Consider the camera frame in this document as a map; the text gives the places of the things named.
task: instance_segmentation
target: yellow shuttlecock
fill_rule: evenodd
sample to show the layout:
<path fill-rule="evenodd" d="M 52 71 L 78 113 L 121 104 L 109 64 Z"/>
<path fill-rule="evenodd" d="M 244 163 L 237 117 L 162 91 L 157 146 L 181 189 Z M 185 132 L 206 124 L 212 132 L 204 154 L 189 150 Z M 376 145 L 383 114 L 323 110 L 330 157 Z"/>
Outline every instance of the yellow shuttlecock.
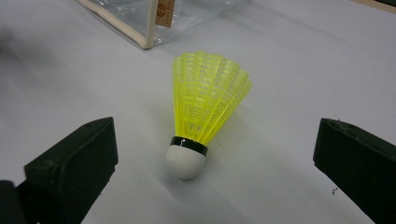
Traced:
<path fill-rule="evenodd" d="M 173 64 L 176 135 L 166 160 L 180 179 L 198 175 L 207 144 L 248 94 L 248 73 L 235 62 L 204 52 L 184 53 Z"/>

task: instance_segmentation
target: shuttlecock cork base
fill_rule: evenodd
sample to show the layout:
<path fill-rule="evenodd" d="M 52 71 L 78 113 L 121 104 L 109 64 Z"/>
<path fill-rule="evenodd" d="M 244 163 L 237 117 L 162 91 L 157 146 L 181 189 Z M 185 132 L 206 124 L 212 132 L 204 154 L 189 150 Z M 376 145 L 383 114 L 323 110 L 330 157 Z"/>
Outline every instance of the shuttlecock cork base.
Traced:
<path fill-rule="evenodd" d="M 201 173 L 207 147 L 183 137 L 173 137 L 166 153 L 170 172 L 180 179 L 191 179 Z"/>

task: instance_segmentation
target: transparent container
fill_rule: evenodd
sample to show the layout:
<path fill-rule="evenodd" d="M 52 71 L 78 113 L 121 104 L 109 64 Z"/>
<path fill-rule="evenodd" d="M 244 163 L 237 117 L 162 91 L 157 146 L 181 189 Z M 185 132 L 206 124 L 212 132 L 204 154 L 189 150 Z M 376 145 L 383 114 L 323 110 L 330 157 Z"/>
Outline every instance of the transparent container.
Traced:
<path fill-rule="evenodd" d="M 215 18 L 247 0 L 78 0 L 143 49 L 171 41 L 177 35 Z M 164 8 L 173 9 L 170 27 L 158 24 Z"/>

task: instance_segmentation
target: white table surface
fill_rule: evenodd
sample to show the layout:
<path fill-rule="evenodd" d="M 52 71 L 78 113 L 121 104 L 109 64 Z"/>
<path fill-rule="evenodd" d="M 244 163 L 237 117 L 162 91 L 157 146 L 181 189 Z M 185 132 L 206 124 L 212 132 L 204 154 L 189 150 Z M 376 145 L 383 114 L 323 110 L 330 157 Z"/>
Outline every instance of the white table surface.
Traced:
<path fill-rule="evenodd" d="M 83 223 L 373 223 L 313 163 L 321 118 L 396 144 L 396 15 L 348 0 L 251 1 L 154 49 L 74 0 L 0 5 L 0 179 L 80 125 L 113 117 L 120 163 Z M 172 177 L 174 57 L 222 54 L 249 96 Z"/>

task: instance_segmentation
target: label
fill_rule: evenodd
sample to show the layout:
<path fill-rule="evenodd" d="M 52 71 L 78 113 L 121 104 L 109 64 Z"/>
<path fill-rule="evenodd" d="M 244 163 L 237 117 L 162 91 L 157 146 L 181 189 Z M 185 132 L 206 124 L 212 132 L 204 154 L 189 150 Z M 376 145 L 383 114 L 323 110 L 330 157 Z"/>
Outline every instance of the label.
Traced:
<path fill-rule="evenodd" d="M 171 28 L 175 0 L 158 0 L 155 24 Z"/>

